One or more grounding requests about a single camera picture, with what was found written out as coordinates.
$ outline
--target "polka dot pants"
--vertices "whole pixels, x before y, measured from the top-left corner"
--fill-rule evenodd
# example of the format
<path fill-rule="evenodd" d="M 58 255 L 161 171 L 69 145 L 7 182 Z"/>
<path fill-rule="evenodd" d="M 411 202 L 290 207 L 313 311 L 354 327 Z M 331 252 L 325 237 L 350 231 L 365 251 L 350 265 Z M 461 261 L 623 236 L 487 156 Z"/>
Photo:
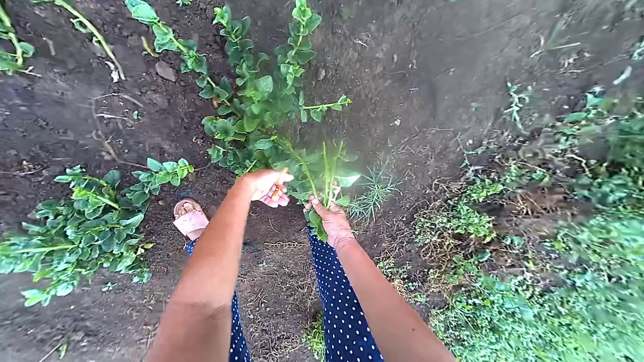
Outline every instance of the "polka dot pants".
<path fill-rule="evenodd" d="M 337 259 L 336 251 L 308 228 L 313 262 L 316 268 L 317 289 L 324 308 L 325 361 L 383 361 L 374 337 L 371 335 L 365 314 L 355 296 L 345 271 Z M 192 254 L 194 242 L 186 247 Z M 239 301 L 232 297 L 232 330 L 230 361 L 250 361 L 246 339 L 242 334 Z"/>

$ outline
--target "orange handle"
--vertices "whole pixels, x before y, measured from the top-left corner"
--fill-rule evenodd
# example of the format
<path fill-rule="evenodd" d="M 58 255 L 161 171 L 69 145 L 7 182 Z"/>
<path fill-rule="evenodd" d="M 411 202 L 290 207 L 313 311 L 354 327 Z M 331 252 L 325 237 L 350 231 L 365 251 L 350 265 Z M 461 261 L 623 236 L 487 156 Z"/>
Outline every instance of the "orange handle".
<path fill-rule="evenodd" d="M 288 172 L 289 172 L 289 168 L 284 167 L 284 169 L 279 173 L 278 181 L 275 183 L 276 185 L 275 192 L 273 192 L 273 196 L 270 197 L 271 200 L 273 201 L 279 200 L 279 192 L 281 191 L 279 187 L 284 184 L 284 182 L 282 181 L 282 177 L 284 177 L 284 175 L 286 175 Z"/>

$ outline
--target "sandal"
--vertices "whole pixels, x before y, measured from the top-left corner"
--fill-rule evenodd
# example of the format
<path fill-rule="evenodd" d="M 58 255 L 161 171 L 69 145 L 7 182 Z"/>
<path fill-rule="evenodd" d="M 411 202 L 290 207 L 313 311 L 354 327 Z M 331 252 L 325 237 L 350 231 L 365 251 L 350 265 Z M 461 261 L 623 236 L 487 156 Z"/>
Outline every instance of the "sandal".
<path fill-rule="evenodd" d="M 190 204 L 193 210 L 189 213 L 179 216 L 178 210 L 185 204 Z M 175 214 L 175 221 L 173 222 L 173 224 L 184 236 L 188 236 L 190 240 L 197 239 L 197 237 L 192 238 L 190 236 L 191 233 L 205 229 L 205 227 L 208 226 L 208 218 L 204 214 L 204 210 L 202 209 L 201 205 L 197 204 L 197 202 L 191 198 L 185 198 L 177 202 L 175 204 L 175 208 L 173 209 L 173 213 Z"/>

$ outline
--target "hand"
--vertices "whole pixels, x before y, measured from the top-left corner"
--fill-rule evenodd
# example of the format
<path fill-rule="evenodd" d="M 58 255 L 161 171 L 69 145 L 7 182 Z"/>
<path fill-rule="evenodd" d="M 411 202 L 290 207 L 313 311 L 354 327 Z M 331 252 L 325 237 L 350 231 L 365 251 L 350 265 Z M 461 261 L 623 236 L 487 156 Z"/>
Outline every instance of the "hand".
<path fill-rule="evenodd" d="M 286 206 L 289 204 L 289 197 L 286 195 L 284 185 L 276 185 L 281 172 L 272 169 L 262 169 L 253 173 L 243 175 L 238 182 L 243 184 L 251 193 L 252 201 L 261 201 L 271 207 Z M 282 182 L 293 180 L 293 175 L 288 173 L 281 175 Z M 279 187 L 279 198 L 273 201 L 271 198 L 275 189 Z"/>
<path fill-rule="evenodd" d="M 304 206 L 308 211 L 313 207 L 317 214 L 322 217 L 322 226 L 327 232 L 327 242 L 335 250 L 339 250 L 348 243 L 356 242 L 354 234 L 351 232 L 349 220 L 346 219 L 345 212 L 338 205 L 331 203 L 328 210 L 313 195 L 308 198 L 309 203 Z"/>

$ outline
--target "dirt path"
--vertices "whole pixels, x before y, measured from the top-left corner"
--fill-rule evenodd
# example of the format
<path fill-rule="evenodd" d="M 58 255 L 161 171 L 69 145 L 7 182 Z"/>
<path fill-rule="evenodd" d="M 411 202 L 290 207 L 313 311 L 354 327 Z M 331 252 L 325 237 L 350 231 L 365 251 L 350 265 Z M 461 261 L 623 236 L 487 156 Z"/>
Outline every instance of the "dirt path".
<path fill-rule="evenodd" d="M 286 39 L 291 2 L 233 1 L 231 7 L 235 17 L 252 17 L 251 37 L 272 53 Z M 102 273 L 48 307 L 27 309 L 19 291 L 30 277 L 1 276 L 0 354 L 7 361 L 38 361 L 65 341 L 67 361 L 141 360 L 185 262 L 184 241 L 169 219 L 173 203 L 190 196 L 213 212 L 234 182 L 226 170 L 208 166 L 210 140 L 200 121 L 214 110 L 199 98 L 194 77 L 179 71 L 176 81 L 158 76 L 158 59 L 142 53 L 140 36 L 149 39 L 150 33 L 130 19 L 121 1 L 75 3 L 114 46 L 128 79 L 113 84 L 104 58 L 54 6 L 9 6 L 19 35 L 39 50 L 31 64 L 43 76 L 0 76 L 0 229 L 16 230 L 38 201 L 66 195 L 53 182 L 65 166 L 84 163 L 96 175 L 114 167 L 136 170 L 116 162 L 97 138 L 128 162 L 185 157 L 204 168 L 176 192 L 162 191 L 146 216 L 145 234 L 156 243 L 147 256 L 149 283 L 132 285 L 129 277 Z M 212 74 L 232 75 L 211 25 L 212 1 L 194 0 L 181 9 L 174 1 L 150 3 L 181 36 L 198 41 Z M 346 93 L 354 103 L 335 119 L 293 132 L 302 142 L 345 137 L 365 166 L 385 162 L 402 182 L 404 197 L 390 202 L 381 221 L 362 234 L 372 256 L 390 248 L 398 260 L 422 266 L 405 237 L 393 234 L 410 230 L 435 182 L 460 175 L 462 148 L 516 131 L 501 112 L 507 81 L 535 88 L 537 116 L 524 124 L 530 129 L 574 106 L 580 92 L 619 75 L 628 64 L 623 54 L 641 36 L 641 22 L 605 6 L 572 0 L 312 1 L 323 22 L 314 35 L 318 57 L 306 76 L 310 97 L 323 101 Z M 582 44 L 532 56 L 562 14 L 570 16 L 557 45 Z M 176 55 L 160 59 L 178 69 Z M 626 84 L 637 84 L 642 74 L 636 69 Z M 112 93 L 127 97 L 95 99 Z M 252 209 L 238 292 L 257 361 L 314 360 L 301 342 L 302 329 L 320 308 L 303 226 L 298 207 Z M 114 288 L 102 291 L 108 282 Z"/>

